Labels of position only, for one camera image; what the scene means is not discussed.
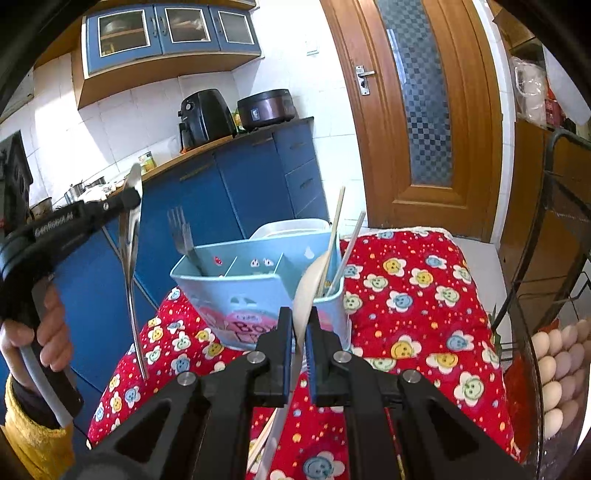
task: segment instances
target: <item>white container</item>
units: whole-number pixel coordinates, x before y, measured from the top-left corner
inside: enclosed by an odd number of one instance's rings
[[[251,235],[251,240],[255,238],[268,238],[270,236],[293,235],[295,233],[321,232],[329,229],[329,223],[320,218],[282,220],[280,222],[266,223],[262,227],[259,227]]]

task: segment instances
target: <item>door handle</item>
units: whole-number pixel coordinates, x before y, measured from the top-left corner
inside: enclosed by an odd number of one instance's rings
[[[357,65],[355,67],[355,74],[357,75],[357,83],[359,84],[361,95],[369,95],[369,84],[366,77],[375,75],[375,71],[366,72],[363,65]]]
[[[164,21],[164,17],[160,17],[160,21],[162,22],[162,35],[166,36],[166,22]]]
[[[156,26],[156,19],[154,17],[150,17],[152,21],[152,26],[154,27],[154,37],[158,37],[158,27]]]
[[[199,175],[202,171],[207,170],[209,167],[211,167],[213,165],[213,162],[208,162],[205,165],[202,165],[199,168],[196,168],[195,170],[187,173],[186,175],[183,175],[182,177],[179,178],[179,181],[185,181],[190,179],[191,177],[194,177],[196,175]]]
[[[254,142],[252,144],[252,146],[256,147],[257,145],[262,145],[263,143],[270,142],[271,140],[273,140],[273,137],[263,138],[262,140],[259,140],[258,142]]]

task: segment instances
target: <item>white spoon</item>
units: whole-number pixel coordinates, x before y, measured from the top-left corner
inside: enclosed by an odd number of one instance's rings
[[[290,410],[291,400],[293,399],[294,390],[296,389],[297,382],[300,377],[301,365],[304,359],[304,338],[306,336],[308,318],[310,317],[310,312],[312,311],[314,304],[314,298],[316,297],[316,291],[318,290],[318,285],[320,285],[324,267],[328,260],[329,251],[324,252],[321,256],[316,258],[312,265],[310,265],[306,269],[306,272],[304,272],[304,275],[302,276],[300,283],[298,283],[297,289],[295,291],[294,303],[291,311],[293,314],[296,343],[295,354],[291,359],[290,397],[285,407],[275,409],[274,421],[273,418],[269,419],[269,423],[273,422],[273,425],[266,432],[268,435],[267,446],[265,447],[265,451],[262,454],[261,463],[256,472],[254,480],[265,480],[267,478],[273,456],[275,455],[275,451],[279,445],[281,432],[283,431],[283,426],[285,425],[285,420]],[[265,439],[260,440],[261,441],[259,442],[259,439],[257,439],[258,451],[253,449],[253,451],[248,455],[248,468],[246,471],[250,470],[254,460],[261,451],[260,449],[262,449],[262,447],[265,445]]]

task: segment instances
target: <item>wooden chopstick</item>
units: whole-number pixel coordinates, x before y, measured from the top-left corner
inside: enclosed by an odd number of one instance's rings
[[[339,193],[339,201],[336,204],[336,212],[335,212],[335,219],[333,220],[333,227],[330,233],[330,240],[329,240],[329,257],[324,266],[324,271],[322,272],[322,276],[320,277],[320,284],[318,285],[318,290],[316,291],[316,297],[321,297],[324,294],[324,284],[326,283],[326,276],[329,272],[329,265],[330,265],[330,256],[332,255],[333,248],[335,247],[336,241],[336,231],[337,227],[339,226],[339,218],[340,218],[340,210],[343,207],[343,198],[345,198],[345,186],[343,185],[340,188]]]

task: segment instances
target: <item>glass cabinet door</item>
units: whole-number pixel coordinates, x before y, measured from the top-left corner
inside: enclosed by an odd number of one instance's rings
[[[219,51],[206,5],[157,5],[156,14],[164,53]]]
[[[89,74],[162,53],[152,6],[98,12],[86,28]]]
[[[260,53],[251,16],[244,10],[209,7],[222,51]]]

